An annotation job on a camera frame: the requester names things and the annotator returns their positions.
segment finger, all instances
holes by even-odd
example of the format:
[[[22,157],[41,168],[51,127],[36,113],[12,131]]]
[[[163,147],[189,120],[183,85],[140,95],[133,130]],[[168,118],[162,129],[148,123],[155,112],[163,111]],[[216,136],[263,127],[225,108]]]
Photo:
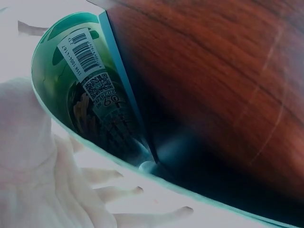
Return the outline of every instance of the finger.
[[[135,196],[143,193],[143,189],[141,187],[137,187],[132,190],[122,190],[118,187],[105,187],[95,190],[97,195],[104,203],[109,203],[124,197]]]
[[[56,190],[58,193],[68,191],[74,196],[81,208],[87,213],[95,228],[116,228],[116,220],[110,214],[96,192],[90,188],[72,154],[72,147],[55,136],[57,144],[57,164],[55,168]]]
[[[31,170],[54,152],[51,119],[35,97],[29,78],[0,83],[0,166]]]
[[[74,153],[77,153],[84,149],[84,145],[71,136],[63,127],[61,127],[55,120],[52,119],[52,132],[66,141],[67,144],[71,144]]]
[[[184,207],[163,215],[115,214],[117,228],[156,228],[188,217],[193,209]]]
[[[122,174],[116,170],[102,170],[95,168],[82,168],[81,170],[87,182],[91,185],[99,185],[108,182],[111,179],[123,177]]]

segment wooden surface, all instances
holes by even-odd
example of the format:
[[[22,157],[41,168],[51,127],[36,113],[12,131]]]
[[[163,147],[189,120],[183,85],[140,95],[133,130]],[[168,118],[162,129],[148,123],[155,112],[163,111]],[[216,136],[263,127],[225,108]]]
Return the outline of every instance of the wooden surface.
[[[304,1],[90,1],[168,109],[226,161],[304,199]]]

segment sticker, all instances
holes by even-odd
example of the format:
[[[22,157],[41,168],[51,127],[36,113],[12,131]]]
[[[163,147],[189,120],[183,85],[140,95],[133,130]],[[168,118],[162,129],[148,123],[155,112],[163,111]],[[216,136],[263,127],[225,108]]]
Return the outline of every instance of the sticker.
[[[105,69],[88,28],[72,32],[59,43],[58,48],[79,82],[91,73]]]
[[[84,83],[83,88],[93,101],[98,97],[104,98],[116,93],[107,72],[91,77]]]

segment hand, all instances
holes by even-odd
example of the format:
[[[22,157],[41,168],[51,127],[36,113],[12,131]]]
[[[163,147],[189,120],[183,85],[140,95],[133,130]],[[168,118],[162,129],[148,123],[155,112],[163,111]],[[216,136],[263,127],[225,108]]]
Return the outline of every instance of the hand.
[[[192,213],[109,213],[107,201],[142,190],[93,190],[86,178],[103,182],[120,174],[80,170],[73,158],[78,146],[52,134],[28,79],[0,84],[1,228],[153,228]]]

